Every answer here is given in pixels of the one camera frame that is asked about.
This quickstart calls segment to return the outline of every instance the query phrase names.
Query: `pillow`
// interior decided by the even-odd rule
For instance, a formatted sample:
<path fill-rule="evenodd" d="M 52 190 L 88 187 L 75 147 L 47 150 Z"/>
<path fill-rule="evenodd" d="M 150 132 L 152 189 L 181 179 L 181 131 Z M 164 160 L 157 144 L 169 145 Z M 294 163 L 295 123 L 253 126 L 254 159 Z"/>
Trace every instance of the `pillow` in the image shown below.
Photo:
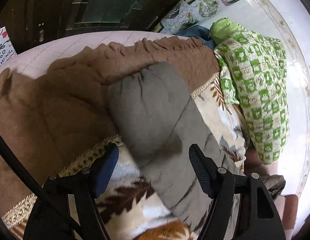
<path fill-rule="evenodd" d="M 229 38 L 233 33 L 241 31 L 246 31 L 246 29 L 229 18 L 222 18 L 214 22 L 210 27 L 210 36 L 218 45 Z"/>
<path fill-rule="evenodd" d="M 214 53 L 222 68 L 225 102 L 240 103 L 258 155 L 264 164 L 271 164 L 278 160 L 289 134 L 282 42 L 241 31 L 219 44 Z M 222 73 L 229 73 L 231 79 Z"/>

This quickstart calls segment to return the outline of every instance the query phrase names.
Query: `blanket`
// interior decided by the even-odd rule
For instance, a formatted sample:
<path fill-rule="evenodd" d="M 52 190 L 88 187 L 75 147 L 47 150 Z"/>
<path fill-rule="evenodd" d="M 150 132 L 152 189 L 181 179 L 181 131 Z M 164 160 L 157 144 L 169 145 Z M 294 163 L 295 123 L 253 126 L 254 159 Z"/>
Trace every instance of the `blanket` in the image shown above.
<path fill-rule="evenodd" d="M 178 37 L 111 42 L 53 62 L 35 80 L 4 70 L 0 75 L 0 135 L 38 183 L 70 165 L 80 154 L 116 135 L 105 109 L 106 85 L 168 61 L 190 91 L 204 90 L 219 66 L 208 47 Z M 0 157 L 0 216 L 31 192 Z"/>
<path fill-rule="evenodd" d="M 190 145 L 197 143 L 218 167 L 233 174 L 240 171 L 229 155 L 220 151 L 183 79 L 168 63 L 153 65 L 111 85 L 107 99 L 145 178 L 173 215 L 191 230 L 200 231 L 212 200 L 202 192 L 189 161 Z"/>
<path fill-rule="evenodd" d="M 225 101 L 240 104 L 263 163 L 277 161 L 289 136 L 282 42 L 254 31 L 241 31 L 233 33 L 214 52 L 222 67 Z"/>

